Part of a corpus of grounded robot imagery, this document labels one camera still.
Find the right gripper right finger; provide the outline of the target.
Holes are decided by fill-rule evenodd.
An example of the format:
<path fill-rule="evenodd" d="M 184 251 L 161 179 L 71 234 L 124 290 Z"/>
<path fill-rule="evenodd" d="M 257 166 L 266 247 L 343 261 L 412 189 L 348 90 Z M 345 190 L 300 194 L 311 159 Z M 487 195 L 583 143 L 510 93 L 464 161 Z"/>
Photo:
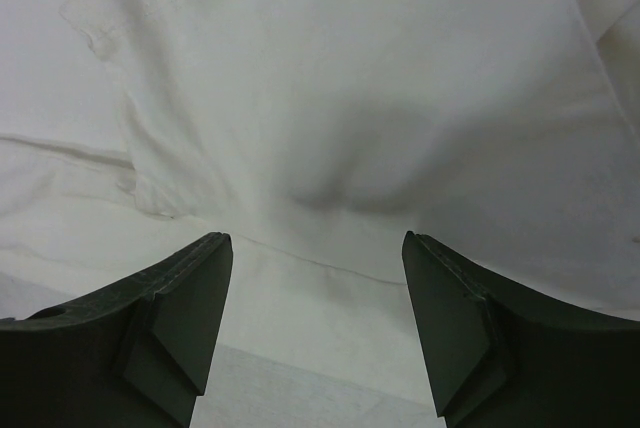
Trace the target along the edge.
<path fill-rule="evenodd" d="M 435 410 L 450 427 L 635 427 L 639 325 L 408 233 L 402 260 Z"/>

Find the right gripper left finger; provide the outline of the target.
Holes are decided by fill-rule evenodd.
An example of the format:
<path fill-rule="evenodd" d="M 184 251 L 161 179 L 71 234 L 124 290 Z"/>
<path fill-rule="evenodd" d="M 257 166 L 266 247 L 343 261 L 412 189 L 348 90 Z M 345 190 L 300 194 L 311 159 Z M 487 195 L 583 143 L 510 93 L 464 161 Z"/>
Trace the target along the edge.
<path fill-rule="evenodd" d="M 205 393 L 231 278 L 231 239 L 1 322 L 5 427 L 187 427 Z"/>

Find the cream white t shirt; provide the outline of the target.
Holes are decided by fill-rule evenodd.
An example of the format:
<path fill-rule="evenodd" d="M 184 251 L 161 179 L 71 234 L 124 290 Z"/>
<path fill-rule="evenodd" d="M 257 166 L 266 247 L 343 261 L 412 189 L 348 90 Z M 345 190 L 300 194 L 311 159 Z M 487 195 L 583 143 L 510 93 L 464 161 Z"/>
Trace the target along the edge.
<path fill-rule="evenodd" d="M 80 294 L 207 231 L 223 342 L 417 355 L 408 231 L 639 314 L 639 0 L 1 0 L 1 269 Z"/>

